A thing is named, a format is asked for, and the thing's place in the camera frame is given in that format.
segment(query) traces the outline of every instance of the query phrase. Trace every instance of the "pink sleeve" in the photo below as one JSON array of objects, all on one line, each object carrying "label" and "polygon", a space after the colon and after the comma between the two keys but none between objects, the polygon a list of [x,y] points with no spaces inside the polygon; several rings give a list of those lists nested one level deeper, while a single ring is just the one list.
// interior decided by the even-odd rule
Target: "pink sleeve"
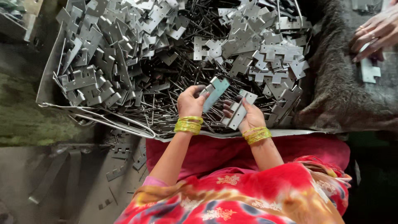
[{"label": "pink sleeve", "polygon": [[143,186],[151,185],[151,186],[158,186],[158,187],[168,187],[168,185],[165,182],[163,182],[162,180],[159,180],[158,178],[151,177],[151,176],[147,176],[142,185]]}]

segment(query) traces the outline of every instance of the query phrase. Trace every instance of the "gray blanket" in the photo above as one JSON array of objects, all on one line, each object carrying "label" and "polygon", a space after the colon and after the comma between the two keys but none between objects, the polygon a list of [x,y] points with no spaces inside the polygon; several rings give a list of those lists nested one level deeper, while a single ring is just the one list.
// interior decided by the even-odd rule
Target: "gray blanket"
[{"label": "gray blanket", "polygon": [[314,38],[317,48],[308,60],[308,83],[316,77],[313,101],[296,113],[297,128],[331,133],[364,130],[398,131],[398,53],[384,53],[381,77],[376,84],[359,80],[351,63],[348,43],[355,29],[372,15],[353,12],[345,0],[302,0],[312,22],[324,16],[321,32]]}]

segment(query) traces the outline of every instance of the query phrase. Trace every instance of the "gray cloth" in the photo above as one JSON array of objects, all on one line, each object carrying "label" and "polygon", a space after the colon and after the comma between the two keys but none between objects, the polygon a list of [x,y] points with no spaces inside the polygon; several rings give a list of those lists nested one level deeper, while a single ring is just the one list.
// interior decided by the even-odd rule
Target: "gray cloth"
[{"label": "gray cloth", "polygon": [[317,76],[314,99],[296,113],[295,126],[331,133],[398,131],[397,51],[384,53],[386,60],[380,63],[381,77],[376,78],[376,84],[363,83],[358,68],[351,63],[354,55],[350,55],[348,43],[354,31],[372,16],[352,11],[345,0],[319,0],[311,11],[314,9],[324,15],[322,30],[315,37],[318,47],[308,60],[309,73]]}]

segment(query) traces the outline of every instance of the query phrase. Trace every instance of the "red garment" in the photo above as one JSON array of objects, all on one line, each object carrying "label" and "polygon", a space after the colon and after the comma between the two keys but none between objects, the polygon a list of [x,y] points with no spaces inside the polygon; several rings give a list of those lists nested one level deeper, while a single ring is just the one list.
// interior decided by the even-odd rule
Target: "red garment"
[{"label": "red garment", "polygon": [[306,156],[257,173],[142,186],[115,224],[343,223],[350,176]]},{"label": "red garment", "polygon": [[[335,164],[343,170],[348,166],[349,147],[334,135],[313,133],[273,137],[272,140],[285,163],[304,155],[313,155],[324,163]],[[168,144],[158,140],[146,140],[146,165],[149,172],[155,167]],[[258,171],[250,146],[244,138],[193,136],[178,179],[183,180],[192,175],[202,177],[227,167]]]}]

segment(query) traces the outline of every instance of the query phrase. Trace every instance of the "hand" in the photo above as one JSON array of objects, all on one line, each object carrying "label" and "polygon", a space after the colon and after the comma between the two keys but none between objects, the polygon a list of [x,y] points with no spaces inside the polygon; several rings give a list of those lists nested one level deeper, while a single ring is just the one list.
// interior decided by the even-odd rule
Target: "hand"
[{"label": "hand", "polygon": [[[232,101],[224,100],[224,109],[222,112],[228,118],[232,117],[232,112],[229,110]],[[242,100],[242,105],[245,107],[247,114],[239,125],[239,130],[243,134],[245,131],[252,128],[265,127],[265,120],[263,112],[255,105],[250,105],[245,98]]]},{"label": "hand", "polygon": [[[383,61],[382,48],[398,43],[398,4],[396,2],[396,0],[392,1],[390,8],[373,16],[355,31],[349,43],[351,51],[357,53],[353,59],[354,63],[370,55]],[[366,43],[373,40],[375,41],[359,53]]]},{"label": "hand", "polygon": [[199,96],[199,93],[205,87],[205,85],[190,86],[179,95],[177,99],[177,108],[180,118],[186,116],[202,116],[203,105],[210,95],[207,93],[205,96]]}]

